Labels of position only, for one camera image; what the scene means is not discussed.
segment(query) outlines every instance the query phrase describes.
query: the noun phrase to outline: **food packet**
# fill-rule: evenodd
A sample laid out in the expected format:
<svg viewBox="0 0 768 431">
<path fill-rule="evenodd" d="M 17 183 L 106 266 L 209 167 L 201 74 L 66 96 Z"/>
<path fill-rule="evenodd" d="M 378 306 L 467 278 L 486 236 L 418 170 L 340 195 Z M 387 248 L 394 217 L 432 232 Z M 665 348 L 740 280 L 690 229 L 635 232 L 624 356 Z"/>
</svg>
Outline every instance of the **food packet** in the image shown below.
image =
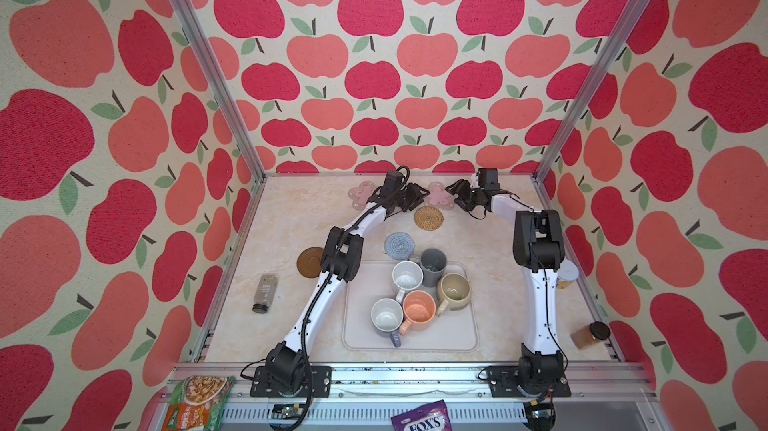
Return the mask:
<svg viewBox="0 0 768 431">
<path fill-rule="evenodd" d="M 170 395 L 163 431 L 215 431 L 234 377 L 191 376 Z"/>
<path fill-rule="evenodd" d="M 395 431 L 451 431 L 448 407 L 442 399 L 392 417 Z"/>
</svg>

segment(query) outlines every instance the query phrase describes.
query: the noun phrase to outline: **black mounting plate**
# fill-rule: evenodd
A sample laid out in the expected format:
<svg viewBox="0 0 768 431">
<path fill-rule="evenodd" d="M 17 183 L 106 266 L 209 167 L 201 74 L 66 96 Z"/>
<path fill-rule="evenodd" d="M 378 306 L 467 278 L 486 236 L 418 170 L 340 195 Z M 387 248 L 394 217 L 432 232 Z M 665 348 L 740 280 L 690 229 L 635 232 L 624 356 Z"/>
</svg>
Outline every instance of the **black mounting plate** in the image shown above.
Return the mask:
<svg viewBox="0 0 768 431">
<path fill-rule="evenodd" d="M 485 373 L 488 375 L 486 381 L 491 388 L 491 396 L 494 398 L 529 398 L 518 388 L 515 380 L 515 372 L 518 370 L 516 366 L 489 366 L 485 368 Z M 570 398 L 571 387 L 568 385 L 568 381 L 565 383 L 557 381 L 552 389 L 552 397 L 555 398 Z"/>
<path fill-rule="evenodd" d="M 315 398 L 327 398 L 331 391 L 330 366 L 312 367 L 312 396 Z M 259 366 L 254 374 L 254 383 L 250 386 L 252 398 L 306 398 L 306 386 L 302 384 L 296 393 L 286 391 L 275 383 L 266 371 L 266 367 Z"/>
</svg>

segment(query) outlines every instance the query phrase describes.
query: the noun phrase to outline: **marble tabletop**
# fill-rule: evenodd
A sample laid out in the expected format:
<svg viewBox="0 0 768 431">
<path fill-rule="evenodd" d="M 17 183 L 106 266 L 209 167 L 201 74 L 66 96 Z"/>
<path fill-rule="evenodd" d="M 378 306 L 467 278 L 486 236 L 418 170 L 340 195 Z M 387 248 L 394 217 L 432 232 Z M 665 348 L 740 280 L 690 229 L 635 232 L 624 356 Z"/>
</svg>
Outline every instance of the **marble tabletop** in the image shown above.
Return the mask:
<svg viewBox="0 0 768 431">
<path fill-rule="evenodd" d="M 444 185 L 461 176 L 412 176 L 421 186 Z M 323 247 L 332 226 L 351 222 L 359 212 L 347 192 L 365 180 L 377 185 L 378 176 L 270 176 L 256 211 L 254 223 L 237 264 L 234 280 L 207 351 L 207 362 L 250 362 L 264 358 L 283 340 L 299 317 L 316 279 L 296 270 L 299 254 L 312 246 Z M 502 188 L 523 202 L 541 206 L 529 176 L 499 176 Z M 383 251 L 389 234 L 403 231 L 416 242 L 416 253 L 428 247 L 443 249 L 449 261 L 462 263 L 472 283 L 479 343 L 470 352 L 359 351 L 342 342 L 346 289 L 327 312 L 312 351 L 312 361 L 507 361 L 520 356 L 520 343 L 528 329 L 528 297 L 524 275 L 512 256 L 512 226 L 488 213 L 483 221 L 468 216 L 458 206 L 442 212 L 445 221 L 436 231 L 416 226 L 413 214 L 392 216 L 365 240 L 363 261 L 391 261 Z M 274 273 L 279 283 L 266 314 L 251 311 L 254 292 L 263 273 Z M 605 346 L 577 349 L 570 334 L 592 321 L 579 287 L 557 291 L 560 345 L 569 359 L 610 359 Z"/>
</svg>

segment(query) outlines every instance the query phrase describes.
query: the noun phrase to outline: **white lid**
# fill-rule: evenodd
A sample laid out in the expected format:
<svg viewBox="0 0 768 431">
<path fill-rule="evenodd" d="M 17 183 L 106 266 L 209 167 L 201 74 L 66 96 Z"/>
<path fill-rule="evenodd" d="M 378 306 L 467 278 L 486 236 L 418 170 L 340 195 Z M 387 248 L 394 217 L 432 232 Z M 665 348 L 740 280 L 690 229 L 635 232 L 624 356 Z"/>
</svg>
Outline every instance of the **white lid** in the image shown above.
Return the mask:
<svg viewBox="0 0 768 431">
<path fill-rule="evenodd" d="M 578 280 L 578 267 L 570 260 L 563 260 L 558 269 L 558 280 L 560 281 L 576 281 Z"/>
</svg>

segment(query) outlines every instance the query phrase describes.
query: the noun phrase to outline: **apple-patterned wallpaper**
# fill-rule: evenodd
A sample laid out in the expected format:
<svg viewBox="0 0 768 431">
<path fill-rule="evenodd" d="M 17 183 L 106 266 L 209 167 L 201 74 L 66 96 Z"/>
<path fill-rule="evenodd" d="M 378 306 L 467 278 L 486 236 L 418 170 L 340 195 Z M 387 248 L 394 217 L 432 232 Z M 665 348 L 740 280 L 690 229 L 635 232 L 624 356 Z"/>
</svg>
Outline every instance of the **apple-patterned wallpaper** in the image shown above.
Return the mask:
<svg viewBox="0 0 768 431">
<path fill-rule="evenodd" d="M 0 0 L 0 23 L 0 430 L 146 429 L 253 179 L 168 0 Z"/>
<path fill-rule="evenodd" d="M 531 171 L 626 2 L 210 0 L 198 18 L 239 59 L 219 54 L 268 172 Z M 632 51 L 668 17 L 654 3 Z M 594 111 L 617 98 L 609 76 Z"/>
<path fill-rule="evenodd" d="M 768 0 L 662 3 L 661 39 L 629 38 L 615 105 L 562 149 L 553 201 L 675 430 L 765 430 Z"/>
</svg>

